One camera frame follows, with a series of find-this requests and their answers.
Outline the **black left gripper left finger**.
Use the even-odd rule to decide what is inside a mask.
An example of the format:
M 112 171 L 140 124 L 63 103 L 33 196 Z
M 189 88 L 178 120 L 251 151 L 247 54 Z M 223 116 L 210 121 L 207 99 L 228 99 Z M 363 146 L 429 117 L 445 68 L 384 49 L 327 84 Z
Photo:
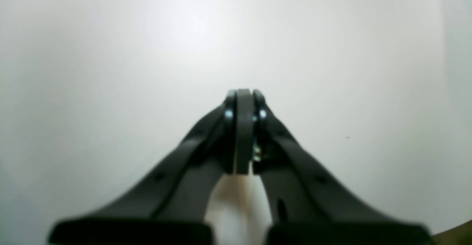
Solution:
M 122 196 L 57 223 L 51 245 L 213 245 L 204 218 L 212 190 L 234 169 L 236 91 Z

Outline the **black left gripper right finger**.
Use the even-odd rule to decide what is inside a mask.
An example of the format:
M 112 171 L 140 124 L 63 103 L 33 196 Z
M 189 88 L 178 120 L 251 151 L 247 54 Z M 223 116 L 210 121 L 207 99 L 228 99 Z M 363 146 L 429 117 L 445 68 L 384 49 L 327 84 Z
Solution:
M 258 91 L 236 91 L 236 174 L 263 183 L 273 224 L 267 245 L 430 245 L 419 223 L 367 205 L 305 151 Z

